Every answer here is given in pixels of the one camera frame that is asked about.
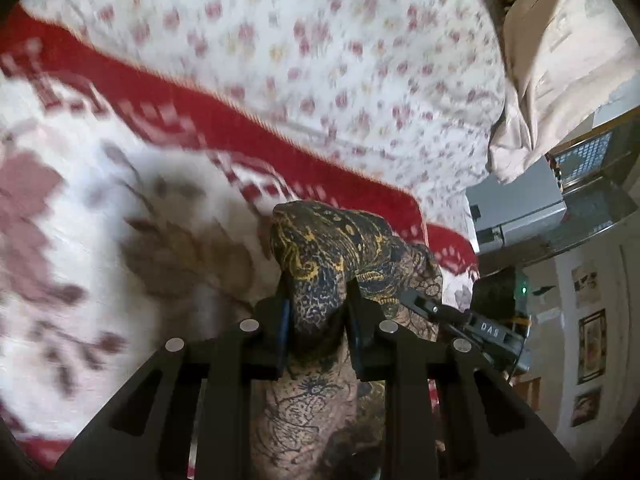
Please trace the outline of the red white floral blanket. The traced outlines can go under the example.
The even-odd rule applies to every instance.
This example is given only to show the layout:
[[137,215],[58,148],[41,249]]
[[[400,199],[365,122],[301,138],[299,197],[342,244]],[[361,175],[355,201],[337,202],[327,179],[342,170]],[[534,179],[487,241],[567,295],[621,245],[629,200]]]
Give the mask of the red white floral blanket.
[[1,418],[52,468],[165,339],[207,339],[276,288],[273,208],[385,218],[467,307],[470,243],[407,193],[206,93],[13,9],[1,26]]

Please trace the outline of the brown black patterned garment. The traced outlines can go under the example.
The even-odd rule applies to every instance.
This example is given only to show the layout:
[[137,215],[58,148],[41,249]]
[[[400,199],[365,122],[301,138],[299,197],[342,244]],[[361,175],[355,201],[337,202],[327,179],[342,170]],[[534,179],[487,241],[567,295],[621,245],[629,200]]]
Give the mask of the brown black patterned garment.
[[380,382],[360,382],[350,362],[342,305],[347,284],[422,339],[435,327],[399,302],[407,288],[439,300],[442,270],[375,214],[318,202],[275,206],[270,247],[290,276],[294,334],[277,382],[258,388],[250,426],[255,479],[327,479],[349,455],[377,450],[384,434]]

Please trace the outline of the grey metal cabinet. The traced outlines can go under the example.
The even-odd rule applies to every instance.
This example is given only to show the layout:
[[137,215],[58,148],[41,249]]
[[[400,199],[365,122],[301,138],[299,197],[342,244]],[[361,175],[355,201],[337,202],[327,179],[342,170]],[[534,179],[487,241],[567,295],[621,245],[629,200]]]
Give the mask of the grey metal cabinet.
[[547,155],[509,184],[492,174],[466,190],[481,254],[534,240],[559,252],[607,230],[638,206],[623,183],[639,156],[628,122]]

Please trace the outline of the white rose print bedsheet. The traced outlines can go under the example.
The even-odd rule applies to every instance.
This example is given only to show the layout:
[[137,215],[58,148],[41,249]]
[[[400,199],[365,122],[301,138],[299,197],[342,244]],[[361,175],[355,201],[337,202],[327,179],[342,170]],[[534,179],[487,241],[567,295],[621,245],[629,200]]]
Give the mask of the white rose print bedsheet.
[[461,232],[504,67],[486,0],[22,0],[35,18],[239,105]]

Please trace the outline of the beige satin pillow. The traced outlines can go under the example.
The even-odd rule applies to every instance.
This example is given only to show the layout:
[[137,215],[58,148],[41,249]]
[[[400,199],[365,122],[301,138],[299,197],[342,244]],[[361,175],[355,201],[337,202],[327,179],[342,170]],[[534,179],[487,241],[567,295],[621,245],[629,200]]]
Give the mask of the beige satin pillow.
[[506,106],[490,172],[510,183],[639,71],[639,45],[612,0],[515,0],[503,29]]

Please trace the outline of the framed wall picture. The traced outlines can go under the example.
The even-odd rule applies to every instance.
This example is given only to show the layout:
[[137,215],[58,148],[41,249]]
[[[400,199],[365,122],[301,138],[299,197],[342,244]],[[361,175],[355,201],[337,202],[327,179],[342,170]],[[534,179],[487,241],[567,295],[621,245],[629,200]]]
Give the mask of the framed wall picture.
[[590,382],[606,369],[606,313],[602,309],[579,320],[578,385]]

